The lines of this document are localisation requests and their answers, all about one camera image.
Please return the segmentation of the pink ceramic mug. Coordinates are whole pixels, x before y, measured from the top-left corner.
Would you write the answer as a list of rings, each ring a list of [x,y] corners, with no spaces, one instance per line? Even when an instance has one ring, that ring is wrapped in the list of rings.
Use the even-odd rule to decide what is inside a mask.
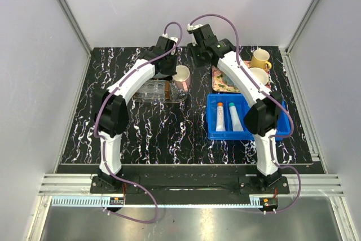
[[[178,65],[175,71],[176,74],[172,76],[174,84],[178,89],[188,92],[191,80],[190,70],[184,65]]]

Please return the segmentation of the clear acrylic tray wooden handles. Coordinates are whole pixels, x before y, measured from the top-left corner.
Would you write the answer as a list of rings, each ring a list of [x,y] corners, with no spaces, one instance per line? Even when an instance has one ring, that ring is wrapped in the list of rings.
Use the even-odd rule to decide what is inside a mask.
[[[173,81],[148,80],[133,95],[135,102],[147,103],[182,103],[188,93],[179,89]]]

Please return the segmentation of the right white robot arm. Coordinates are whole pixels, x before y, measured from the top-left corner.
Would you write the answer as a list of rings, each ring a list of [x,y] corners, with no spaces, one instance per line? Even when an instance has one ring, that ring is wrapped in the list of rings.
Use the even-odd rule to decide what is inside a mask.
[[[216,66],[228,76],[248,103],[244,125],[253,134],[257,152],[257,176],[252,185],[268,194],[281,178],[275,154],[276,128],[282,107],[282,96],[272,92],[240,59],[239,48],[228,39],[218,40],[209,24],[187,26],[192,35],[193,59]]]

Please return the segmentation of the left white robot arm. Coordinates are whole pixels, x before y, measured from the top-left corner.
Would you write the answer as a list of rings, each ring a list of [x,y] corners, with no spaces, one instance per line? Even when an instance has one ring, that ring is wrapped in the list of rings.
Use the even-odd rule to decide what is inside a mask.
[[[92,193],[120,191],[121,137],[129,123],[127,104],[147,80],[175,74],[178,41],[167,34],[159,36],[157,43],[142,52],[120,80],[94,95],[94,137],[100,139],[101,162],[92,180]]]

